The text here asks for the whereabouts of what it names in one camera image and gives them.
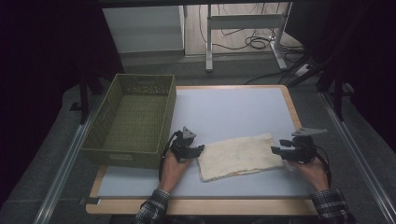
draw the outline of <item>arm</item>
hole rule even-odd
[[[330,189],[324,166],[318,158],[308,164],[289,161],[297,167],[306,181],[315,190],[311,194],[312,202],[317,208],[319,219],[323,223],[356,223],[355,218],[347,207],[346,200],[340,189]]]
[[[139,212],[134,217],[135,224],[161,223],[163,221],[170,193],[190,163],[191,160],[178,163],[172,151],[169,150],[166,153],[161,182],[140,207]]]

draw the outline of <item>sleeve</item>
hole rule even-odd
[[[344,194],[340,189],[330,189],[310,195],[318,210],[319,219],[326,224],[355,224],[356,219],[349,211]]]
[[[169,193],[155,189],[152,195],[141,205],[134,217],[134,224],[162,223],[168,206]]]

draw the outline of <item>white wall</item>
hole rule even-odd
[[[184,49],[183,7],[104,8],[119,53]]]

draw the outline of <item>folded towel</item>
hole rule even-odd
[[[201,179],[211,181],[283,168],[283,161],[271,151],[273,145],[274,141],[269,133],[205,145],[198,158]]]

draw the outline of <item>basket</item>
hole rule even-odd
[[[175,76],[116,74],[81,145],[94,164],[158,169],[176,102]]]

